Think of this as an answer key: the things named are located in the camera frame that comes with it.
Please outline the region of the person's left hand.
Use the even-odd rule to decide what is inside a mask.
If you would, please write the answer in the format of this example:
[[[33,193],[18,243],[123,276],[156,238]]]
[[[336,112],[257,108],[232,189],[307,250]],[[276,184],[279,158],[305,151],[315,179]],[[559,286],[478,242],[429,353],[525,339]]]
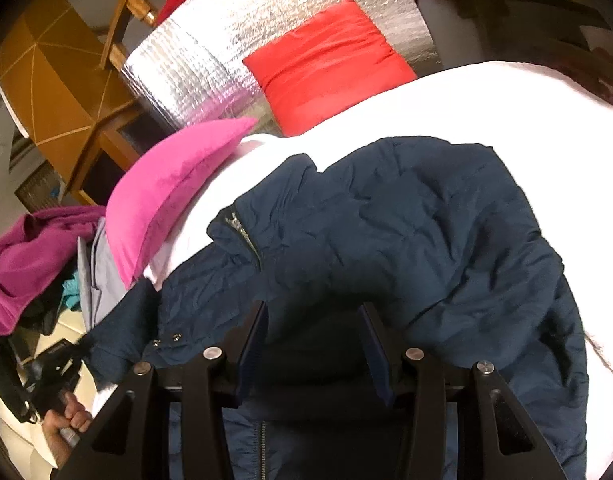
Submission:
[[[93,421],[93,415],[86,410],[74,393],[65,391],[61,396],[61,408],[49,410],[42,422],[42,430],[49,451],[60,469],[67,463],[73,448],[74,434],[84,434]]]

